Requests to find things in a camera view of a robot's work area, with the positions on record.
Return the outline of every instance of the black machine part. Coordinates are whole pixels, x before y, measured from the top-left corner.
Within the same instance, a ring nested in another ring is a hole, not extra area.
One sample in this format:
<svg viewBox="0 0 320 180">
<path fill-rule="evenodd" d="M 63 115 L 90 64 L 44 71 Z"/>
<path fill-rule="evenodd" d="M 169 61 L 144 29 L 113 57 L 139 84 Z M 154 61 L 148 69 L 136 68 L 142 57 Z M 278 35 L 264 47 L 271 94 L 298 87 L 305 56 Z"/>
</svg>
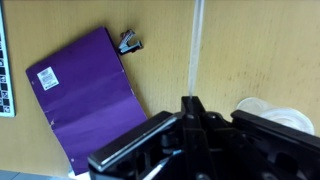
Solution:
<svg viewBox="0 0 320 180">
<path fill-rule="evenodd" d="M 182 97 L 88 158 L 92 180 L 319 179 L 320 139 L 237 110 L 232 123 Z"/>
</svg>

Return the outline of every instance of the barcode sticker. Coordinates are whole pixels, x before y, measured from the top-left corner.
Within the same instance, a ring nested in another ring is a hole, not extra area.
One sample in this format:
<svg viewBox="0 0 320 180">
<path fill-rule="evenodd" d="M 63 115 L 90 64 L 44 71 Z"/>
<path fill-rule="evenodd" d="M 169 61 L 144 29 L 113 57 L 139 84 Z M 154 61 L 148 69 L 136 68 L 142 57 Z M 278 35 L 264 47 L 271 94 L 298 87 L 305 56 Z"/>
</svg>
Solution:
<svg viewBox="0 0 320 180">
<path fill-rule="evenodd" d="M 45 91 L 59 84 L 59 81 L 51 67 L 39 72 L 37 75 Z"/>
</svg>

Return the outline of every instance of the purple book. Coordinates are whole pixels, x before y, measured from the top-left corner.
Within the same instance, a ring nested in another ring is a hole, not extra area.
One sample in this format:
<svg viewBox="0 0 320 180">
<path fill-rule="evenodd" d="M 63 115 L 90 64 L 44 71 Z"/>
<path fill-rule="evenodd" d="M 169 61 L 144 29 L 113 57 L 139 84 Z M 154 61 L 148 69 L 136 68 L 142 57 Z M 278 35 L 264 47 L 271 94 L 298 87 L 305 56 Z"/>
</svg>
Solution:
<svg viewBox="0 0 320 180">
<path fill-rule="evenodd" d="M 76 175 L 90 153 L 146 120 L 104 27 L 26 73 Z"/>
</svg>

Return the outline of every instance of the wooden table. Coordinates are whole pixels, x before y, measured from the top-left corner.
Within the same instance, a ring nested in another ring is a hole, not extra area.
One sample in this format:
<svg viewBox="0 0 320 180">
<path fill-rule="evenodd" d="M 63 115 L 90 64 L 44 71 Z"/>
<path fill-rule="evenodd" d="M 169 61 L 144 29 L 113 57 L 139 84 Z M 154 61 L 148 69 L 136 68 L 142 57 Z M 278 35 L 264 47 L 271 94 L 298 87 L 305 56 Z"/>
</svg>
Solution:
<svg viewBox="0 0 320 180">
<path fill-rule="evenodd" d="M 17 116 L 0 119 L 0 169 L 66 176 L 69 163 L 25 70 L 98 26 L 129 28 L 145 48 L 121 57 L 146 113 L 179 111 L 187 95 L 193 1 L 5 1 Z M 206 2 L 195 95 L 229 114 L 246 97 L 306 114 L 320 135 L 320 3 Z"/>
</svg>

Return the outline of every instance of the clear plastic item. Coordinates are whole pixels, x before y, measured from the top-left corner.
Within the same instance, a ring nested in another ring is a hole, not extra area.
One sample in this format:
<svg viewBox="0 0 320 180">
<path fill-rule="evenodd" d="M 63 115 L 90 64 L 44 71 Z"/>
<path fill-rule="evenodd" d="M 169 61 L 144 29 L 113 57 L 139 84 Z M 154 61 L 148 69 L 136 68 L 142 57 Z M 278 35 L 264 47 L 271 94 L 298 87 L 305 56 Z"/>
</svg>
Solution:
<svg viewBox="0 0 320 180">
<path fill-rule="evenodd" d="M 255 97 L 242 100 L 237 109 L 314 135 L 314 127 L 310 119 L 295 109 L 274 106 Z"/>
</svg>

